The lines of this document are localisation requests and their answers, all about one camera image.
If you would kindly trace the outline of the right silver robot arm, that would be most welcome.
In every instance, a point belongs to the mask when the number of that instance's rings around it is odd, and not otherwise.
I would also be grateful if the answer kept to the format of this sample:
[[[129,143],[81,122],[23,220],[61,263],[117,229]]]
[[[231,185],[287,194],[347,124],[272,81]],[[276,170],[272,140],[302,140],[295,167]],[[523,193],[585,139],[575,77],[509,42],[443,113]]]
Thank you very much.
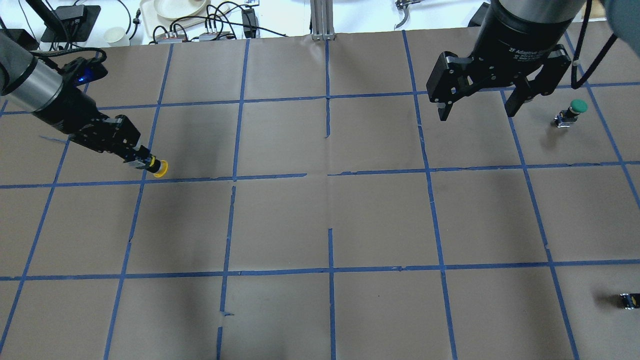
[[[443,51],[426,82],[429,101],[446,121],[462,98],[489,88],[512,86],[505,112],[514,116],[537,96],[551,95],[571,70],[578,89],[593,75],[617,40],[639,53],[639,2],[602,0],[612,34],[581,78],[578,66],[592,0],[492,0],[480,23],[477,40],[466,57]]]

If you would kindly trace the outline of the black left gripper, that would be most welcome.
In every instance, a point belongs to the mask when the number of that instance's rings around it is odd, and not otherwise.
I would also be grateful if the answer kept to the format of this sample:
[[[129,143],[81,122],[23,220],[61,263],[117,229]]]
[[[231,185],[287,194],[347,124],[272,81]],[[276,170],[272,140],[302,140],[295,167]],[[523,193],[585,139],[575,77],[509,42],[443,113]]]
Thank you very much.
[[[36,118],[89,150],[115,154],[138,170],[157,171],[157,157],[141,145],[141,132],[134,123],[123,114],[100,112],[96,101],[78,89],[107,75],[98,59],[78,57],[57,73],[62,76],[62,87],[53,100],[32,113]]]

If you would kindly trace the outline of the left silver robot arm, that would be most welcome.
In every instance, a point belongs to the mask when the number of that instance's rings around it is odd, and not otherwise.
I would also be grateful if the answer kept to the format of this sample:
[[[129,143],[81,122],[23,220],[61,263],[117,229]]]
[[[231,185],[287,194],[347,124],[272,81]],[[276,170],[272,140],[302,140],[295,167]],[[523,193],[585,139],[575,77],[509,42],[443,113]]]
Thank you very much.
[[[24,111],[97,153],[110,153],[125,164],[163,176],[169,169],[142,143],[141,132],[125,115],[111,117],[98,110],[81,85],[103,79],[106,52],[89,48],[99,57],[78,57],[59,67],[53,59],[78,53],[29,51],[1,32],[1,95]]]

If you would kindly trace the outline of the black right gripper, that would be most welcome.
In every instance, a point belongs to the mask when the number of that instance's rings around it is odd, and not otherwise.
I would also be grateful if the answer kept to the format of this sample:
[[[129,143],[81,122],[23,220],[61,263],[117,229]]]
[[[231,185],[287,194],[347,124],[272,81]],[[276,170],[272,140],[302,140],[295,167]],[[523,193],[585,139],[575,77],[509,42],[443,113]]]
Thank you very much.
[[[569,0],[492,0],[470,57],[443,51],[429,75],[426,91],[439,120],[480,89],[514,84],[504,105],[509,117],[536,96],[551,95],[572,63],[558,44],[569,23]]]

